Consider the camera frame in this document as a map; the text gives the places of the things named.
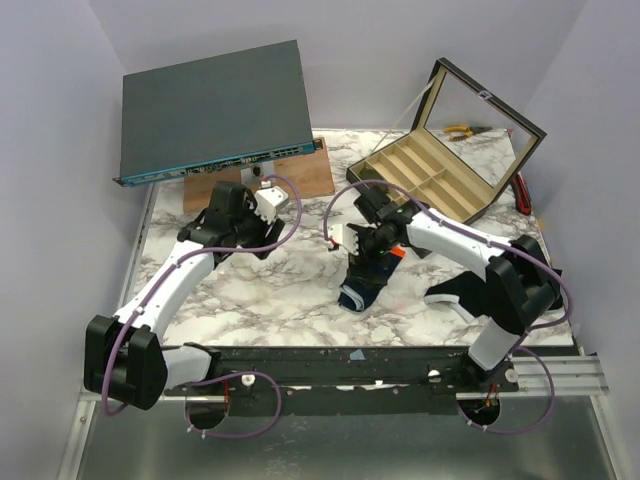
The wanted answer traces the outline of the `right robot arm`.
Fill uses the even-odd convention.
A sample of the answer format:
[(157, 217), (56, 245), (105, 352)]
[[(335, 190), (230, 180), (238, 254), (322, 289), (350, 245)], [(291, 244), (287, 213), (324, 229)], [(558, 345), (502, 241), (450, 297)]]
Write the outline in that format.
[(428, 303), (448, 302), (467, 318), (486, 316), (488, 324), (467, 351), (460, 379), (480, 392), (496, 380), (496, 367), (536, 328), (549, 310), (566, 310), (561, 273), (545, 258), (531, 236), (515, 240), (459, 223), (410, 196), (404, 204), (390, 200), (380, 181), (366, 182), (354, 204), (367, 220), (357, 224), (323, 225), (332, 248), (349, 254), (347, 283), (342, 288), (355, 308), (365, 306), (356, 285), (386, 284), (397, 246), (428, 250), (464, 267), (458, 276), (430, 287)]

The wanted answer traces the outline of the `navy orange underwear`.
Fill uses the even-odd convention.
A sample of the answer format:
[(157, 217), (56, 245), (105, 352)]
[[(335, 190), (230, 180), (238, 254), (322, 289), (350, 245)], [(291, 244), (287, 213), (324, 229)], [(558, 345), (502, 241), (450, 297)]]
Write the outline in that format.
[(353, 313), (367, 310), (387, 286), (405, 255), (406, 252), (398, 247), (373, 260), (350, 254), (346, 277), (339, 287), (339, 306)]

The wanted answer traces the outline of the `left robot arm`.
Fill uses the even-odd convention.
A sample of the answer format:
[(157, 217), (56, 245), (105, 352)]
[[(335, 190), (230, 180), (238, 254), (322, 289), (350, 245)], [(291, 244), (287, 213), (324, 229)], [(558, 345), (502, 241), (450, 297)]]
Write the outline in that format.
[(270, 181), (251, 191), (234, 182), (214, 186), (209, 204), (182, 227), (152, 279), (112, 316), (95, 316), (84, 346), (83, 383), (103, 400), (141, 410), (161, 395), (189, 384), (201, 395), (222, 380), (219, 354), (193, 343), (166, 348), (164, 334), (192, 291), (226, 258), (250, 252), (264, 259), (284, 223), (278, 217), (288, 194)]

